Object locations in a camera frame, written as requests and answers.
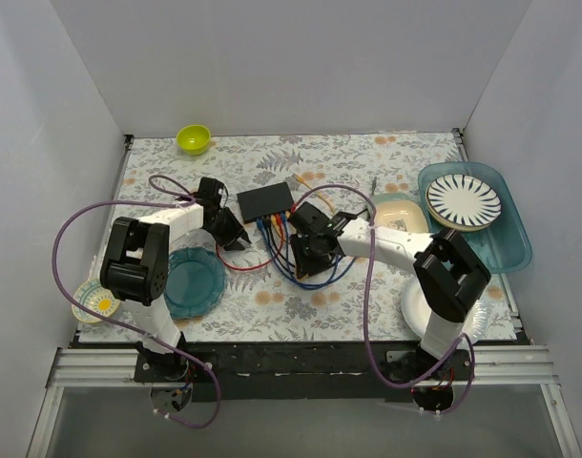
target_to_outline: yellow-green bowl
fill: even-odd
[[[178,147],[189,156],[199,156],[206,153],[210,142],[211,133],[204,126],[183,127],[177,134]]]

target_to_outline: table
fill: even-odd
[[[369,194],[378,179],[376,194],[403,192],[419,200],[417,178],[435,162],[462,160],[452,134],[386,133],[374,135],[269,135],[214,138],[203,156],[182,154],[171,138],[136,139],[128,153],[118,197],[128,200],[170,201],[150,188],[147,178],[164,174],[196,189],[201,177],[216,177],[230,192],[228,206],[239,217],[236,193],[281,181],[289,183],[294,198],[306,189],[293,178],[302,176],[311,185],[344,183]],[[339,208],[359,212],[360,198],[345,190],[323,192]],[[328,212],[317,198],[310,201]],[[153,212],[142,207],[116,206],[113,219],[137,218]],[[252,247],[224,253],[238,266],[256,265],[268,259],[255,224],[246,226]],[[214,250],[203,231],[191,233],[182,246]],[[99,271],[102,252],[94,272]],[[341,268],[348,260],[341,263]],[[272,265],[254,272],[228,271],[220,304],[209,314],[177,322],[189,342],[357,342],[363,340],[362,297],[366,260],[358,260],[335,284],[313,292],[286,281]],[[328,274],[316,279],[325,280]],[[370,303],[370,337],[373,341],[416,341],[401,312],[401,295],[410,275],[376,263]],[[491,308],[485,340],[515,340],[509,300],[499,276],[493,276],[480,301]],[[130,314],[116,317],[131,322]],[[107,323],[80,325],[79,342],[134,342],[132,331]]]

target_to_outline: white wall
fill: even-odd
[[[52,0],[124,133],[464,127],[530,0]]]
[[[511,279],[582,447],[582,0],[532,2],[467,140],[471,159],[503,174],[529,231],[532,264]]]
[[[123,141],[48,0],[0,0],[0,457],[26,453],[57,345],[75,322],[52,241],[111,193]],[[102,214],[67,238],[63,277],[86,278]]]

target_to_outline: blue plate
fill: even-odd
[[[164,299],[174,320],[208,313],[225,289],[225,268],[212,251],[182,248],[168,258]]]

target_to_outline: black and white striped plate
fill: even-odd
[[[426,201],[440,222],[469,230],[485,228],[501,215],[497,194],[485,182],[469,175],[437,178],[426,188]]]

